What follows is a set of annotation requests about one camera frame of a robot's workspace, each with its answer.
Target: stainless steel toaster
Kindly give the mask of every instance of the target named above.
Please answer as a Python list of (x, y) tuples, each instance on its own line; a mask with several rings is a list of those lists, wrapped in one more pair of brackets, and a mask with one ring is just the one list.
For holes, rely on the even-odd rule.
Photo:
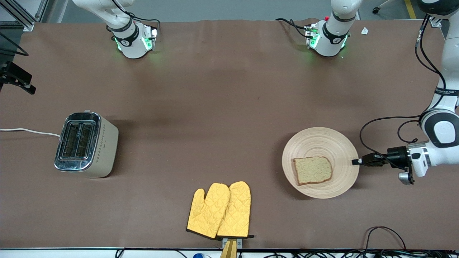
[(65, 120), (54, 166), (89, 178), (110, 174), (118, 144), (118, 128), (89, 110)]

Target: plate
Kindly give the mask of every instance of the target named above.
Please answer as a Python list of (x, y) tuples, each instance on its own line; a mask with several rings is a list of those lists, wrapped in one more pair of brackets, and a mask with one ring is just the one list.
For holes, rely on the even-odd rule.
[[(294, 158), (325, 157), (333, 169), (331, 179), (323, 183), (298, 185)], [(359, 166), (353, 166), (357, 151), (343, 134), (330, 128), (313, 127), (294, 135), (282, 154), (282, 168), (290, 184), (302, 194), (326, 199), (336, 197), (351, 188), (358, 176)]]

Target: toaster power cord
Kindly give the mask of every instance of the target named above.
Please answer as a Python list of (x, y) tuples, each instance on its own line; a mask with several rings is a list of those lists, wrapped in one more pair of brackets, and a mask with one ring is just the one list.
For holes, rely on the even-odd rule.
[(26, 131), (26, 132), (35, 133), (35, 134), (52, 135), (52, 136), (57, 136), (57, 137), (59, 137), (59, 138), (61, 137), (60, 135), (57, 135), (57, 134), (44, 133), (44, 132), (29, 130), (29, 129), (25, 129), (25, 128), (0, 129), (0, 131), (4, 131), (4, 132)]

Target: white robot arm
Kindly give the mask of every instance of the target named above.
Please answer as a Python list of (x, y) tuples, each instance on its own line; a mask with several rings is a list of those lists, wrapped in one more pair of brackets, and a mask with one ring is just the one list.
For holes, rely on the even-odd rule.
[(429, 167), (459, 164), (459, 116), (455, 112), (459, 97), (459, 0), (418, 0), (418, 4), (422, 11), (450, 23), (440, 70), (443, 78), (419, 121), (429, 140), (389, 148), (384, 157), (371, 153), (353, 160), (354, 165), (365, 166), (382, 166), (390, 160), (392, 167), (407, 169), (398, 175), (406, 185), (414, 182), (412, 170), (423, 177)]
[(123, 6), (135, 0), (73, 0), (76, 6), (102, 19), (115, 35), (118, 49), (128, 58), (140, 58), (154, 49), (157, 29), (134, 21)]
[(306, 27), (307, 46), (323, 56), (335, 56), (344, 47), (349, 29), (363, 0), (331, 0), (331, 16)]

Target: brown table cover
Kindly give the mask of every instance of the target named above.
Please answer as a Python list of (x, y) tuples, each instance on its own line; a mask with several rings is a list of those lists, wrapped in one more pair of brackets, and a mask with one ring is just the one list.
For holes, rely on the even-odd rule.
[[(413, 186), (388, 165), (361, 168), (327, 200), (297, 192), (281, 166), (305, 128), (338, 130), (364, 155), (365, 122), (424, 110), (438, 76), (414, 56), (419, 25), (356, 21), (346, 48), (325, 58), (285, 23), (164, 23), (156, 51), (130, 60), (104, 24), (37, 24), (22, 36), (30, 56), (15, 59), (37, 92), (5, 85), (0, 127), (59, 134), (69, 114), (90, 109), (119, 128), (118, 152), (108, 178), (80, 178), (54, 168), (56, 137), (1, 132), (0, 247), (219, 247), (185, 231), (193, 193), (243, 180), (255, 235), (244, 247), (360, 248), (384, 225), (408, 248), (457, 248), (459, 166), (430, 168)], [(438, 66), (443, 43), (427, 29)], [(401, 122), (371, 125), (364, 138), (380, 151), (402, 146)], [(425, 139), (413, 123), (402, 135)], [(370, 247), (401, 246), (376, 231)]]

